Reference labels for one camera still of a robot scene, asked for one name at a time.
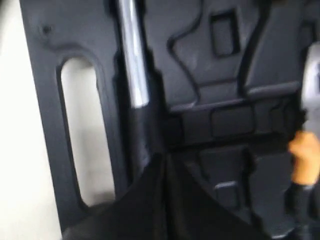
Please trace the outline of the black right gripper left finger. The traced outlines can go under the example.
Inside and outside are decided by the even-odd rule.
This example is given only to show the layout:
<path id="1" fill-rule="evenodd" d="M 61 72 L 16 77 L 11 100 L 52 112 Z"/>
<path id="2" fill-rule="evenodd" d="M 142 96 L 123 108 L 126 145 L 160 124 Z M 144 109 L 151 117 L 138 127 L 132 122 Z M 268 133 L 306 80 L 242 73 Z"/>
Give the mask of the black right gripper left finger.
<path id="1" fill-rule="evenodd" d="M 164 158 L 156 154 L 121 199 L 69 227 L 62 239 L 167 239 L 163 183 Z"/>

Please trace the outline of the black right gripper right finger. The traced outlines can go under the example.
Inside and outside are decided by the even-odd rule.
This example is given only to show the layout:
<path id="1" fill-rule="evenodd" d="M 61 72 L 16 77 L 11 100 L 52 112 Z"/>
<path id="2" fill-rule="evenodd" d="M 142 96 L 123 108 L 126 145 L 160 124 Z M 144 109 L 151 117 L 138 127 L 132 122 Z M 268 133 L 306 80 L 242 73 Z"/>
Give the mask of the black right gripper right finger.
<path id="1" fill-rule="evenodd" d="M 184 163 L 165 157 L 167 234 L 170 240 L 267 240 L 198 183 Z"/>

